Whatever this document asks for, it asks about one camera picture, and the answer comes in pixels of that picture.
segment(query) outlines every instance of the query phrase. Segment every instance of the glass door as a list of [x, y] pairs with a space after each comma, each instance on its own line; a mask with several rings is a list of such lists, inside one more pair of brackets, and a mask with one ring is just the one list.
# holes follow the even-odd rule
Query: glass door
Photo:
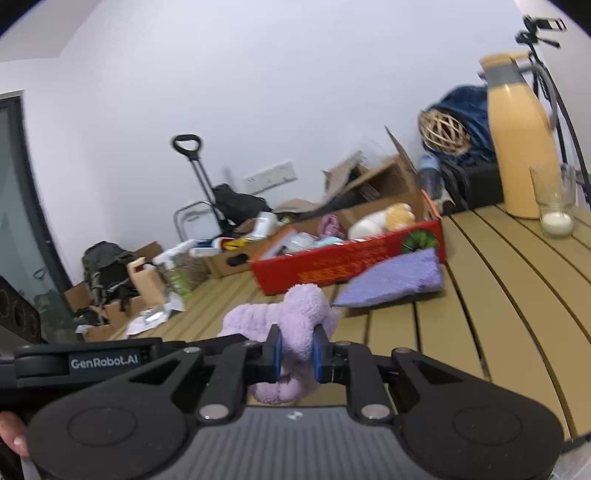
[[62, 295], [71, 284], [39, 207], [20, 98], [0, 100], [0, 276], [37, 309], [45, 340], [76, 341], [73, 313]]

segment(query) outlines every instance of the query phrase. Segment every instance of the door frame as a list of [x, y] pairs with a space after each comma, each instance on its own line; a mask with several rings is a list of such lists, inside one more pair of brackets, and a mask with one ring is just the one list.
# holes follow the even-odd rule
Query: door frame
[[6, 110], [8, 113], [8, 135], [14, 153], [14, 169], [17, 184], [21, 192], [22, 202], [29, 224], [33, 230], [35, 242], [47, 266], [49, 276], [58, 291], [63, 294], [66, 290], [72, 288], [72, 281], [66, 273], [64, 265], [61, 263], [61, 259], [51, 238], [45, 215], [43, 214], [39, 196], [37, 195], [37, 188], [35, 187], [35, 179], [31, 170], [31, 162], [27, 150], [22, 114], [22, 97], [17, 94], [8, 98], [0, 98], [0, 110]]

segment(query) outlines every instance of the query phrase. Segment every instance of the backpack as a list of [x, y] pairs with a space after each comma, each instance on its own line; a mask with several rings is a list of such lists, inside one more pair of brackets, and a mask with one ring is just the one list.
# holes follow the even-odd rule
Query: backpack
[[271, 211], [271, 207], [264, 198], [236, 193], [227, 183], [215, 186], [213, 196], [216, 199], [215, 208], [236, 226], [256, 217], [259, 212]]
[[84, 281], [94, 306], [102, 308], [120, 300], [121, 311], [124, 311], [129, 299], [139, 295], [127, 273], [127, 264], [136, 258], [137, 254], [105, 241], [84, 252]]

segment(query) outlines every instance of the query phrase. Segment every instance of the wooden slatted table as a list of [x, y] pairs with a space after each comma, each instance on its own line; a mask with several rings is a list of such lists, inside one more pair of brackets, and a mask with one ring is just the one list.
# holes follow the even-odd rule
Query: wooden slatted table
[[[551, 239], [538, 221], [514, 219], [502, 206], [444, 218], [444, 292], [371, 310], [343, 309], [332, 340], [365, 343], [380, 355], [398, 346], [419, 350], [543, 403], [561, 421], [566, 440], [588, 437], [591, 213], [577, 209], [575, 223], [572, 237]], [[323, 291], [333, 300], [340, 288]], [[210, 338], [237, 305], [282, 297], [265, 297], [250, 272], [209, 280], [186, 312], [139, 336]], [[322, 385], [298, 404], [344, 402], [344, 387]]]

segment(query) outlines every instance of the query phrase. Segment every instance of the gray backpack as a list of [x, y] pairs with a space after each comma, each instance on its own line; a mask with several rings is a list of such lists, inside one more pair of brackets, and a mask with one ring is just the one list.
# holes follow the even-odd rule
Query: gray backpack
[[127, 273], [127, 264], [136, 258], [137, 254], [105, 241], [84, 252], [84, 281], [95, 306], [102, 308], [120, 300], [121, 311], [124, 311], [129, 299], [139, 295]]

